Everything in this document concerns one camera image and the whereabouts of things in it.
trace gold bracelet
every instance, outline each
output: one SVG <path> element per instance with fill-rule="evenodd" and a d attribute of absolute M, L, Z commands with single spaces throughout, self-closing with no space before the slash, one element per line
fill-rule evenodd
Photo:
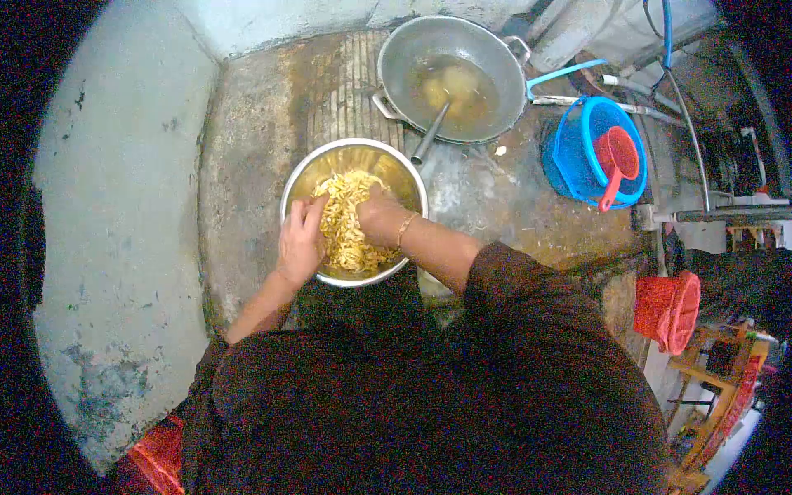
<path fill-rule="evenodd" d="M 415 211 L 412 215 L 402 222 L 402 226 L 398 228 L 398 235 L 396 236 L 396 247 L 401 249 L 402 248 L 402 235 L 404 235 L 407 227 L 409 227 L 410 223 L 415 219 L 415 217 L 419 216 L 420 213 Z"/>

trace blue pipe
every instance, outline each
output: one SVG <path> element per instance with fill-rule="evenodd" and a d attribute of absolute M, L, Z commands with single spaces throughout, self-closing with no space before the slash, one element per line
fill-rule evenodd
<path fill-rule="evenodd" d="M 671 53 L 674 50 L 673 32 L 671 26 L 671 0 L 663 0 L 663 39 L 665 41 L 665 57 L 663 65 L 671 68 Z"/>
<path fill-rule="evenodd" d="M 537 78 L 529 79 L 525 82 L 525 93 L 528 95 L 528 100 L 533 101 L 536 99 L 531 91 L 531 88 L 533 88 L 537 84 L 540 84 L 545 81 L 550 81 L 551 79 L 555 79 L 557 77 L 561 77 L 562 75 L 569 74 L 570 72 L 574 72 L 575 70 L 588 69 L 589 67 L 594 67 L 595 65 L 601 65 L 603 63 L 607 63 L 607 60 L 606 59 L 589 60 L 588 62 L 578 63 L 577 65 L 573 65 L 571 67 L 564 67 L 563 69 L 558 69 L 554 72 L 550 72 L 549 74 L 545 74 Z"/>

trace stainless steel bowl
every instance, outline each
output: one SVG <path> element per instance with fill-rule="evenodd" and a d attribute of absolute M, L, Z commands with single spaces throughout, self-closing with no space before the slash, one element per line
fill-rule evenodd
<path fill-rule="evenodd" d="M 310 196 L 317 185 L 334 173 L 352 170 L 364 170 L 379 177 L 405 208 L 418 211 L 424 217 L 428 214 L 424 182 L 403 154 L 379 141 L 347 138 L 312 151 L 297 165 L 280 200 L 281 225 L 291 210 L 293 200 Z M 359 273 L 322 265 L 316 277 L 338 287 L 362 287 L 385 280 L 406 264 L 407 258 L 399 257 L 381 264 L 375 272 Z"/>
<path fill-rule="evenodd" d="M 518 59 L 510 48 L 521 46 Z M 440 55 L 465 59 L 489 76 L 498 96 L 491 114 L 472 127 L 454 128 L 444 121 L 438 139 L 450 143 L 484 143 L 510 129 L 526 103 L 523 65 L 531 55 L 518 36 L 498 38 L 473 21 L 450 16 L 418 17 L 393 31 L 379 51 L 377 74 L 383 88 L 371 100 L 388 119 L 404 120 L 426 132 L 438 109 L 431 109 L 413 94 L 413 75 L 426 60 Z"/>

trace metal mixing bowl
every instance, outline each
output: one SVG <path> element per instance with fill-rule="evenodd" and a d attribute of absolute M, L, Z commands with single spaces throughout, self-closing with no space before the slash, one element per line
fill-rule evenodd
<path fill-rule="evenodd" d="M 334 173 L 364 170 L 382 179 L 405 208 L 426 217 L 426 188 L 413 164 L 394 148 L 371 139 L 347 138 L 327 143 L 303 159 L 291 173 L 280 200 L 280 223 L 291 210 L 291 202 L 308 197 L 317 185 Z M 407 258 L 398 257 L 382 263 L 376 271 L 350 272 L 342 268 L 319 267 L 316 275 L 322 282 L 338 287 L 362 287 L 376 284 L 402 269 Z"/>

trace shredded food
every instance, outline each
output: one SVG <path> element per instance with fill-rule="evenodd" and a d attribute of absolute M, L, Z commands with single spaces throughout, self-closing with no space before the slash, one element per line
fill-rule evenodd
<path fill-rule="evenodd" d="M 314 197 L 330 194 L 319 225 L 325 235 L 327 265 L 351 272 L 375 271 L 380 263 L 396 256 L 394 249 L 366 243 L 360 230 L 355 206 L 368 200 L 368 188 L 374 183 L 389 189 L 379 177 L 363 170 L 353 170 L 334 174 L 314 190 Z"/>

